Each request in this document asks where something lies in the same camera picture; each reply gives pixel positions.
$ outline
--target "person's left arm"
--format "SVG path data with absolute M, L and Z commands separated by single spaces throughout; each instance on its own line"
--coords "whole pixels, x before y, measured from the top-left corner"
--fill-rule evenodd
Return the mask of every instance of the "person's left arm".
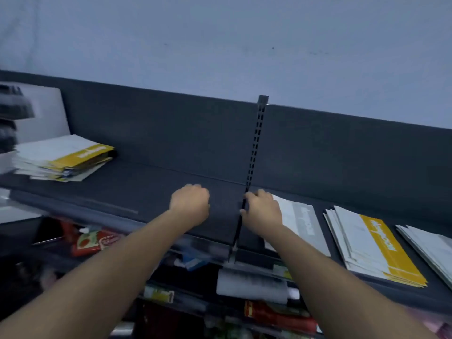
M 66 274 L 0 323 L 0 338 L 106 338 L 172 243 L 209 215 L 209 192 L 187 184 L 169 210 Z

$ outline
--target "hand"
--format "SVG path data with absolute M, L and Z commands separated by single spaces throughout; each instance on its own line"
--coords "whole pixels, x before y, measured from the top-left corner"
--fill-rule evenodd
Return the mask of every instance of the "hand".
M 200 184 L 186 184 L 171 195 L 170 212 L 177 214 L 190 228 L 209 216 L 209 191 Z
M 247 192 L 245 197 L 250 210 L 241 209 L 240 214 L 246 227 L 265 238 L 275 227 L 282 226 L 283 216 L 278 201 L 273 199 L 271 193 L 259 189 L 256 194 Z

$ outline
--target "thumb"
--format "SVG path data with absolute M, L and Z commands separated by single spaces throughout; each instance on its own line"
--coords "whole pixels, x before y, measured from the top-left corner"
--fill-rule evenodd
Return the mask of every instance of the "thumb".
M 242 216 L 242 221 L 246 221 L 248 214 L 246 213 L 245 209 L 240 209 L 240 215 Z

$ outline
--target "forearm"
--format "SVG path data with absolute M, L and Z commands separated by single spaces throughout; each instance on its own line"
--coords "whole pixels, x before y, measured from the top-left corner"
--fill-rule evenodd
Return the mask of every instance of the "forearm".
M 401 306 L 291 230 L 275 226 L 265 239 L 286 263 L 306 305 L 328 338 L 435 338 Z
M 0 324 L 0 337 L 105 338 L 143 289 L 185 221 L 167 211 L 60 279 Z

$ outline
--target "wall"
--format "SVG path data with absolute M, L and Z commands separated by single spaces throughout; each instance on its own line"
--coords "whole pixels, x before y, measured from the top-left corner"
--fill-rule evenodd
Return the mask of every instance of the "wall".
M 0 68 L 452 128 L 452 0 L 0 0 Z

